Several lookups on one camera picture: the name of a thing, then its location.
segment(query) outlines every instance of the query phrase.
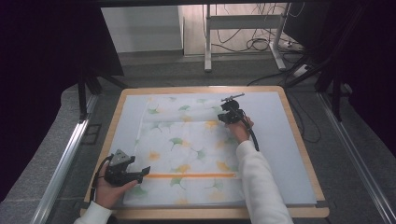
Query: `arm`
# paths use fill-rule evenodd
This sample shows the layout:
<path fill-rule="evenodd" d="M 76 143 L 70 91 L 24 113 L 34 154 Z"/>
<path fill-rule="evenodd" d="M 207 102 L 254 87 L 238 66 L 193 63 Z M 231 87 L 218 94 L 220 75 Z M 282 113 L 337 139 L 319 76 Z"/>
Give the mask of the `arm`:
<path fill-rule="evenodd" d="M 105 163 L 99 172 L 95 202 L 91 202 L 84 215 L 78 218 L 74 224 L 106 224 L 111 215 L 111 207 L 126 190 L 133 188 L 137 184 L 137 180 L 134 180 L 124 186 L 113 188 L 103 178 L 107 166 L 108 163 Z"/>
<path fill-rule="evenodd" d="M 250 126 L 253 122 L 247 118 Z M 242 122 L 229 124 L 228 128 L 240 144 L 236 149 L 242 187 L 247 210 L 253 224 L 292 223 L 273 178 L 271 167 L 264 156 L 249 141 L 248 131 Z"/>

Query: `wooden table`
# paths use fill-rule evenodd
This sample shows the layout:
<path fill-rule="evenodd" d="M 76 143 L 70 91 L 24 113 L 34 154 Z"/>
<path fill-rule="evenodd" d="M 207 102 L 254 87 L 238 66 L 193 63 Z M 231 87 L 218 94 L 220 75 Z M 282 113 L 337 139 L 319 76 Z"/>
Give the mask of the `wooden table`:
<path fill-rule="evenodd" d="M 113 119 L 111 120 L 107 136 L 102 147 L 102 152 L 96 164 L 95 171 L 98 169 L 102 160 L 108 154 L 113 141 L 117 124 L 120 120 L 123 104 L 128 95 L 147 95 L 147 94 L 168 94 L 168 93 L 221 93 L 221 92 L 265 92 L 277 91 L 283 107 L 285 108 L 290 127 L 297 146 L 300 150 L 301 157 L 305 169 L 308 173 L 312 187 L 314 189 L 318 204 L 315 206 L 289 207 L 292 217 L 327 217 L 329 215 L 329 207 L 325 203 L 323 192 L 320 188 L 317 176 L 306 151 L 303 139 L 297 128 L 296 121 L 292 115 L 288 99 L 282 88 L 278 86 L 263 87 L 176 87 L 176 88 L 147 88 L 147 89 L 127 89 L 120 96 Z M 90 200 L 91 188 L 87 190 L 85 202 Z M 249 219 L 246 207 L 198 207 L 198 208 L 115 208 L 114 215 L 119 219 Z"/>

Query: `white wall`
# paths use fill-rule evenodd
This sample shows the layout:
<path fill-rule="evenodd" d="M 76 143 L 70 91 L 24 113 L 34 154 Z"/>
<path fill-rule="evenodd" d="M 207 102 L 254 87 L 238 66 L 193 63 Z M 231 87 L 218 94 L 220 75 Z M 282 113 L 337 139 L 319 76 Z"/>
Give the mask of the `white wall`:
<path fill-rule="evenodd" d="M 102 8 L 117 52 L 183 49 L 178 6 Z"/>

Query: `white desk frame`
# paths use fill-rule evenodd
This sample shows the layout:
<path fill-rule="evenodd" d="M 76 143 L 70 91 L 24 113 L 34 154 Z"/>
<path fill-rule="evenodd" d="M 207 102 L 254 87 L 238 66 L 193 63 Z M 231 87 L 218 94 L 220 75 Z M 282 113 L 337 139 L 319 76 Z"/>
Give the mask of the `white desk frame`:
<path fill-rule="evenodd" d="M 210 5 L 206 5 L 206 44 L 205 44 L 205 71 L 212 71 L 212 44 L 210 41 L 211 30 L 231 29 L 277 29 L 274 41 L 269 43 L 274 55 L 276 65 L 280 71 L 286 70 L 286 66 L 277 49 L 280 35 L 288 15 L 290 3 L 280 15 L 237 15 L 237 16 L 211 16 Z"/>

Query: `forearm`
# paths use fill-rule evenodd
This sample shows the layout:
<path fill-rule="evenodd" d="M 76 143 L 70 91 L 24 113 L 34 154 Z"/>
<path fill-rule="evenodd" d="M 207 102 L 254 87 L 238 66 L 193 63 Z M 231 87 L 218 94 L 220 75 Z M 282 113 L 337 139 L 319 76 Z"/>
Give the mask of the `forearm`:
<path fill-rule="evenodd" d="M 236 155 L 252 223 L 292 223 L 272 176 L 271 167 L 264 156 L 254 149 L 250 141 L 241 143 Z"/>
<path fill-rule="evenodd" d="M 74 224 L 106 224 L 111 216 L 111 210 L 91 202 L 85 214 L 78 218 Z"/>

